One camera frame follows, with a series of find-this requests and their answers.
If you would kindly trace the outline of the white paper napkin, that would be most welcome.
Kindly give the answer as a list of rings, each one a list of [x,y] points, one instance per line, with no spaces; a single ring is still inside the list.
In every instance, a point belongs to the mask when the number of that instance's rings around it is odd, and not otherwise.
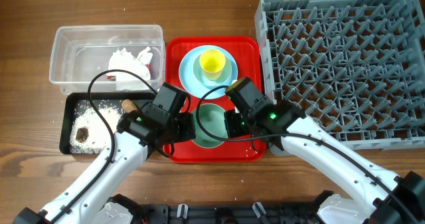
[[[145,81],[151,80],[150,62],[153,53],[150,47],[143,49],[137,56],[133,56],[125,48],[118,49],[109,60],[108,69],[120,69],[130,71]],[[148,87],[138,78],[124,72],[109,72],[110,80],[116,81],[117,90],[147,90]]]

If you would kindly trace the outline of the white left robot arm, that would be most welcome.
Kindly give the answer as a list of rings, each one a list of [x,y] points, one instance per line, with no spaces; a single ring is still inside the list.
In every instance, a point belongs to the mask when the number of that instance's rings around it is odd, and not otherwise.
[[[175,114],[149,103],[125,113],[107,146],[77,180],[38,213],[24,208],[14,223],[97,223],[101,211],[123,180],[164,145],[195,138],[190,112]]]

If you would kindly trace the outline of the mint green bowl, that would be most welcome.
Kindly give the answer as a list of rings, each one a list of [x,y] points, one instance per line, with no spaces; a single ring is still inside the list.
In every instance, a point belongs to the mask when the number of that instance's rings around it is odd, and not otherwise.
[[[207,149],[220,146],[223,141],[211,138],[210,136],[206,135],[199,127],[196,120],[196,111],[197,109],[192,111],[196,134],[196,138],[193,140],[193,142],[197,146]],[[224,123],[224,112],[225,110],[216,104],[202,104],[199,111],[199,120],[209,133],[221,138],[228,138]]]

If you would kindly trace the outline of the red snack wrapper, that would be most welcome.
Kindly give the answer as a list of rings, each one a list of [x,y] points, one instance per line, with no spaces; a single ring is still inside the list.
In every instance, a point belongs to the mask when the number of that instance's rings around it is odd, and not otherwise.
[[[130,71],[142,79],[148,81],[151,79],[150,71],[148,67],[144,64],[139,64],[138,62],[125,62],[125,63],[116,63],[110,64],[108,67],[109,70],[120,69]],[[117,82],[138,80],[135,76],[125,73],[125,72],[109,72],[107,73],[108,80],[113,80]]]

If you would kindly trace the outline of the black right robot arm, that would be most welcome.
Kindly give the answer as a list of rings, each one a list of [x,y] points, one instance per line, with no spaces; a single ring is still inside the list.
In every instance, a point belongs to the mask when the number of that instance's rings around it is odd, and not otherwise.
[[[293,104],[268,98],[232,99],[241,119],[230,123],[271,144],[273,152],[295,155],[336,183],[348,195],[318,197],[317,216],[324,223],[423,223],[424,179],[384,169],[321,129]]]

